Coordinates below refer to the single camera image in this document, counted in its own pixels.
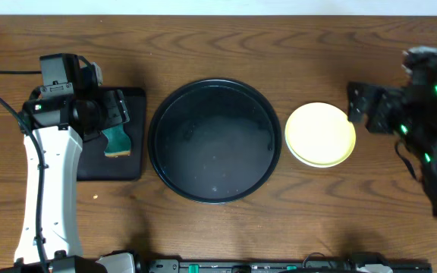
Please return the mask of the green yellow sponge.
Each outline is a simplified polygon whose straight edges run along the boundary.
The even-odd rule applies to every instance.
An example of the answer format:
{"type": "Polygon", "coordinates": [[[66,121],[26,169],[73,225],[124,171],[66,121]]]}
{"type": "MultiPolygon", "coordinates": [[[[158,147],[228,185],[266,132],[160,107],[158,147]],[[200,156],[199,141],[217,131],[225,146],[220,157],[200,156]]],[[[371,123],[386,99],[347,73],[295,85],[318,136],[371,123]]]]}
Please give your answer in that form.
{"type": "Polygon", "coordinates": [[[124,125],[119,124],[103,131],[108,140],[104,154],[108,158],[130,155],[132,143],[130,137],[124,131],[124,125]]]}

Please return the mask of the yellow plate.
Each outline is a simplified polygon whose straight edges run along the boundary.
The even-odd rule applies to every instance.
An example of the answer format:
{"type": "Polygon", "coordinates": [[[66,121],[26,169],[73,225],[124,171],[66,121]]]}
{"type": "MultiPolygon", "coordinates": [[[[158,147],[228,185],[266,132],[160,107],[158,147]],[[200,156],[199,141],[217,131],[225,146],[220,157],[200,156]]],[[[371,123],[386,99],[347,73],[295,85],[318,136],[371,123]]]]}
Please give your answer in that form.
{"type": "Polygon", "coordinates": [[[341,109],[311,102],[294,110],[287,119],[286,141],[307,161],[326,163],[354,150],[356,131],[341,109]]]}

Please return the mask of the light green plate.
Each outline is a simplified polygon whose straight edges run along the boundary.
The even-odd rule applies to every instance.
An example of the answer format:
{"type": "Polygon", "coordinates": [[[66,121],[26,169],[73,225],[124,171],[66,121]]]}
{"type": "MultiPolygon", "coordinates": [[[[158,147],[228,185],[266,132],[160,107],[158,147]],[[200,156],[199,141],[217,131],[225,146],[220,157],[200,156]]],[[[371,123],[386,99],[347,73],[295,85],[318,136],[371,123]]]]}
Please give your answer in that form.
{"type": "Polygon", "coordinates": [[[315,162],[311,162],[311,161],[307,161],[306,159],[302,158],[301,156],[299,156],[292,148],[291,145],[289,144],[288,141],[286,141],[286,146],[288,148],[288,150],[291,152],[291,154],[300,162],[304,163],[305,165],[309,165],[310,167],[314,167],[314,168],[331,168],[333,166],[339,165],[342,162],[344,162],[353,152],[353,150],[350,150],[349,152],[347,152],[345,155],[343,155],[342,157],[340,157],[340,159],[333,161],[333,162],[326,162],[326,163],[315,163],[315,162]]]}

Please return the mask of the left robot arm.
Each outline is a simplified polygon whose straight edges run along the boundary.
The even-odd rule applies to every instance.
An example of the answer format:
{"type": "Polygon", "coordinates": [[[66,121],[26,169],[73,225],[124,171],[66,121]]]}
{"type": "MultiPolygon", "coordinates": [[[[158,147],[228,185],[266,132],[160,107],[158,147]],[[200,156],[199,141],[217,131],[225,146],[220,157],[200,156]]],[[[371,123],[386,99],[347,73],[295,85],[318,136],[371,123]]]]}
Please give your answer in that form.
{"type": "Polygon", "coordinates": [[[104,272],[82,257],[77,229],[77,167],[86,141],[104,135],[107,157],[130,155],[130,121],[121,89],[102,87],[102,72],[83,56],[40,57],[43,84],[15,114],[24,134],[24,225],[9,272],[104,272]]]}

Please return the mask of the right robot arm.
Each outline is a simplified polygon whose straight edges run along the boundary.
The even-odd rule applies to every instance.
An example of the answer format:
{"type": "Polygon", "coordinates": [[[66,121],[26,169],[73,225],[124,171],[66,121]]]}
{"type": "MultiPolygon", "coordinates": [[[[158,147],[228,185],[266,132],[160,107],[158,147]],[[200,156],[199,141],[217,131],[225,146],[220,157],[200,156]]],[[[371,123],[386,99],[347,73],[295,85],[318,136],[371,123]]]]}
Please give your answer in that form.
{"type": "Polygon", "coordinates": [[[349,82],[347,118],[364,121],[369,133],[398,136],[398,143],[420,162],[417,175],[409,160],[402,159],[437,218],[437,48],[408,49],[402,67],[409,77],[402,87],[349,82]]]}

